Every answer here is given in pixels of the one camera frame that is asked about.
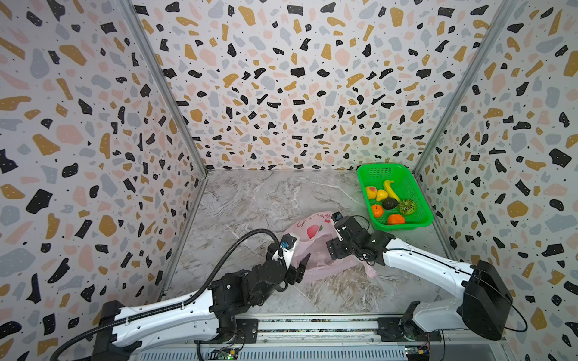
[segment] black cable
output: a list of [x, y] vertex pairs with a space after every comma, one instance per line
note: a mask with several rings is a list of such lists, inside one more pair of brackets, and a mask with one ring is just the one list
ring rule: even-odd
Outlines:
[[367, 218], [365, 218], [362, 215], [357, 215], [357, 214], [354, 215], [353, 217], [361, 217], [361, 218], [365, 219], [365, 221], [367, 222], [367, 228], [365, 230], [369, 230], [369, 226], [371, 225], [371, 223], [369, 222], [369, 220]]
[[242, 329], [239, 329], [239, 331], [243, 333], [243, 344], [241, 345], [241, 348], [239, 348], [238, 352], [240, 352], [243, 349], [243, 347], [245, 347], [245, 340], [247, 339], [247, 336], [245, 336], [245, 331], [243, 331]]
[[377, 253], [366, 248], [359, 248], [359, 246], [355, 242], [350, 242], [349, 247], [351, 248], [351, 254], [353, 254], [355, 257], [357, 257], [357, 259], [359, 259], [362, 262], [365, 261], [369, 264], [369, 262], [374, 262], [377, 259]]
[[275, 289], [277, 290], [277, 292], [284, 292], [284, 291], [286, 291], [287, 288], [289, 287], [289, 282], [287, 282], [286, 280], [283, 280], [283, 282], [285, 282], [285, 287], [283, 287], [283, 288], [277, 288], [277, 287], [275, 287]]
[[443, 335], [443, 330], [440, 330], [440, 332], [442, 333], [442, 340], [443, 340], [443, 355], [442, 355], [442, 358], [439, 359], [439, 361], [443, 361], [443, 359], [446, 357], [446, 336]]
[[[213, 269], [213, 271], [211, 272], [211, 274], [208, 276], [208, 278], [206, 279], [205, 283], [203, 283], [203, 285], [201, 286], [201, 288], [198, 289], [198, 291], [192, 295], [191, 297], [189, 297], [187, 300], [185, 300], [184, 302], [178, 302], [178, 303], [173, 303], [167, 306], [163, 306], [163, 307], [158, 307], [155, 308], [153, 310], [149, 310], [146, 312], [142, 312], [140, 314], [136, 314], [133, 316], [129, 316], [123, 319], [118, 319], [116, 321], [113, 321], [111, 323], [107, 323], [105, 325], [100, 325], [97, 326], [91, 330], [85, 331], [83, 333], [81, 333], [78, 336], [75, 336], [73, 338], [71, 338], [70, 340], [68, 340], [67, 342], [63, 343], [60, 347], [58, 347], [56, 349], [56, 351], [54, 351], [54, 353], [52, 354], [52, 356], [50, 357], [50, 361], [60, 361], [58, 360], [58, 357], [66, 350], [68, 349], [70, 346], [76, 344], [77, 342], [81, 341], [82, 339], [88, 337], [88, 336], [92, 336], [93, 334], [99, 333], [100, 331], [109, 329], [109, 328], [113, 328], [115, 326], [118, 325], [122, 325], [126, 322], [131, 322], [131, 321], [135, 321], [137, 319], [141, 319], [141, 318], [145, 318], [145, 317], [149, 317], [149, 316], [154, 316], [154, 315], [158, 315], [161, 314], [163, 312], [167, 312], [167, 311], [172, 311], [172, 310], [177, 310], [178, 308], [187, 306], [191, 303], [193, 303], [197, 298], [199, 298], [199, 296], [207, 289], [207, 287], [210, 285], [210, 283], [213, 281], [213, 279], [215, 278], [215, 276], [217, 275], [217, 273], [219, 272], [219, 270], [221, 269], [221, 267], [223, 266], [223, 264], [225, 263], [225, 261], [229, 258], [229, 256], [233, 253], [233, 251], [241, 244], [243, 243], [246, 239], [248, 239], [251, 236], [257, 235], [259, 233], [264, 233], [266, 235], [269, 235], [273, 241], [277, 244], [279, 250], [281, 250], [281, 245], [279, 244], [279, 240], [277, 239], [277, 236], [275, 236], [275, 234], [273, 232], [271, 232], [268, 229], [264, 229], [264, 228], [259, 228], [259, 229], [254, 229], [251, 230], [247, 233], [245, 233], [243, 236], [241, 236], [231, 247], [229, 247], [229, 249], [225, 252], [225, 254], [223, 255], [223, 257], [221, 257], [221, 259], [219, 260], [219, 262], [217, 263], [217, 265], [215, 266], [215, 268]], [[285, 268], [286, 264], [285, 264], [285, 260], [283, 258], [281, 258], [281, 263], [283, 264], [283, 266]], [[85, 358], [81, 358], [75, 361], [90, 361], [92, 359], [92, 356], [88, 356]]]
[[198, 361], [205, 361], [203, 360], [203, 355], [201, 355], [201, 343], [198, 341], [195, 341], [197, 343], [197, 359]]
[[237, 338], [239, 338], [239, 333], [238, 333], [238, 332], [235, 333], [235, 339], [233, 340], [233, 342], [231, 342], [230, 345], [226, 345], [226, 346], [221, 347], [221, 348], [219, 349], [219, 351], [222, 351], [222, 350], [224, 350], [224, 349], [226, 349], [226, 348], [232, 347], [232, 346], [237, 342]]
[[449, 268], [451, 268], [451, 269], [453, 269], [453, 270], [455, 270], [455, 271], [457, 271], [457, 272], [461, 272], [461, 273], [467, 274], [468, 276], [473, 277], [473, 278], [477, 279], [478, 281], [484, 282], [486, 285], [488, 285], [488, 287], [490, 287], [490, 288], [493, 289], [497, 294], [499, 294], [500, 297], [502, 297], [504, 300], [506, 300], [506, 302], [514, 309], [514, 311], [516, 311], [516, 312], [518, 313], [518, 315], [520, 315], [520, 317], [522, 317], [522, 321], [524, 321], [524, 329], [523, 329], [523, 330], [514, 330], [514, 329], [511, 329], [511, 328], [509, 328], [509, 327], [504, 327], [504, 328], [505, 328], [506, 330], [510, 330], [510, 331], [514, 331], [514, 332], [526, 332], [526, 331], [528, 330], [528, 322], [526, 321], [526, 319], [524, 318], [524, 316], [522, 315], [522, 313], [516, 308], [516, 306], [514, 306], [514, 304], [513, 304], [512, 302], [510, 302], [510, 300], [509, 300], [506, 296], [504, 296], [500, 291], [498, 291], [498, 290], [496, 289], [496, 287], [494, 287], [494, 286], [492, 286], [491, 284], [489, 284], [488, 282], [482, 280], [480, 277], [474, 276], [473, 274], [468, 273], [468, 272], [464, 272], [464, 271], [462, 271], [462, 270], [458, 270], [458, 269], [455, 268], [454, 266], [450, 266], [450, 265], [448, 265], [447, 263], [442, 262], [442, 261], [440, 261], [440, 260], [438, 260], [438, 259], [436, 259], [436, 258], [434, 258], [434, 257], [428, 256], [428, 255], [425, 255], [425, 254], [423, 254], [423, 253], [419, 253], [419, 252], [416, 252], [416, 251], [412, 251], [412, 250], [409, 250], [409, 249], [407, 249], [407, 248], [389, 248], [389, 249], [386, 248], [386, 252], [387, 252], [387, 251], [406, 251], [406, 252], [410, 252], [410, 253], [413, 252], [413, 253], [418, 254], [418, 255], [420, 255], [420, 256], [423, 256], [423, 257], [426, 257], [426, 258], [429, 258], [429, 259], [433, 259], [434, 261], [436, 261], [436, 262], [438, 262], [438, 263], [441, 263], [441, 264], [443, 264], [444, 266], [449, 267]]

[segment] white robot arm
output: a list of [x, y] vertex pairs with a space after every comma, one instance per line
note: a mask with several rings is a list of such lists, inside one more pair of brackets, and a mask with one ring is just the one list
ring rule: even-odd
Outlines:
[[[272, 243], [263, 265], [254, 266], [251, 271], [242, 270], [226, 274], [213, 281], [207, 290], [190, 304], [184, 304], [194, 292], [173, 299], [137, 307], [122, 307], [116, 304], [114, 320], [127, 319], [144, 312], [175, 303], [182, 306], [157, 315], [125, 322], [112, 329], [112, 345], [123, 348], [140, 342], [134, 351], [156, 347], [162, 344], [184, 340], [209, 341], [215, 338], [227, 341], [236, 330], [236, 314], [246, 312], [249, 307], [263, 304], [273, 290], [284, 291], [279, 284], [299, 283], [303, 279], [309, 260], [306, 256], [297, 268], [290, 266], [291, 258], [299, 244], [299, 238], [286, 234], [281, 243]], [[279, 258], [279, 246], [284, 258]]]
[[353, 254], [368, 263], [399, 268], [454, 296], [437, 302], [412, 302], [400, 325], [406, 337], [439, 329], [470, 329], [490, 340], [502, 337], [513, 299], [491, 264], [479, 261], [474, 266], [447, 259], [383, 231], [370, 235], [354, 217], [341, 213], [334, 213], [332, 219], [338, 238], [327, 242], [331, 258]]

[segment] pink plastic bag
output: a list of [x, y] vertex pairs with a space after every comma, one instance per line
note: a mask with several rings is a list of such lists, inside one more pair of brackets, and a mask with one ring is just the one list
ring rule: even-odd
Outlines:
[[354, 255], [349, 255], [343, 259], [331, 259], [326, 242], [337, 237], [337, 231], [331, 224], [331, 214], [333, 212], [312, 214], [285, 231], [285, 233], [292, 233], [299, 237], [299, 244], [291, 259], [291, 264], [294, 267], [297, 267], [299, 262], [311, 253], [302, 282], [315, 282], [359, 265], [359, 263], [363, 264], [365, 273], [369, 278], [375, 277], [377, 275], [375, 269]]

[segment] marble floor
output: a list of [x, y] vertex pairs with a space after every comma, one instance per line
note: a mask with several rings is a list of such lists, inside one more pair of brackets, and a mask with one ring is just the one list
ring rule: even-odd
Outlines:
[[[368, 217], [355, 171], [210, 172], [165, 299], [201, 286], [223, 252], [242, 234], [267, 228], [280, 238], [292, 224], [319, 211]], [[444, 254], [433, 226], [395, 235], [424, 250]], [[247, 239], [216, 278], [262, 263], [270, 242], [266, 235]], [[430, 302], [448, 295], [405, 271], [379, 265], [375, 270], [377, 277], [369, 278], [360, 264], [313, 283], [289, 286], [250, 313], [404, 312], [411, 301]]]

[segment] terrazzo wallpaper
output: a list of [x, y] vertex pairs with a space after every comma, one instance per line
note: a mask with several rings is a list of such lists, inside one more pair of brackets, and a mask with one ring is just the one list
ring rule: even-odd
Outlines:
[[0, 359], [46, 360], [157, 300], [199, 180], [116, 3], [0, 11]]
[[413, 167], [499, 0], [134, 0], [209, 169]]
[[527, 319], [506, 333], [524, 361], [578, 359], [577, 20], [518, 2], [419, 175], [458, 257], [491, 262]]

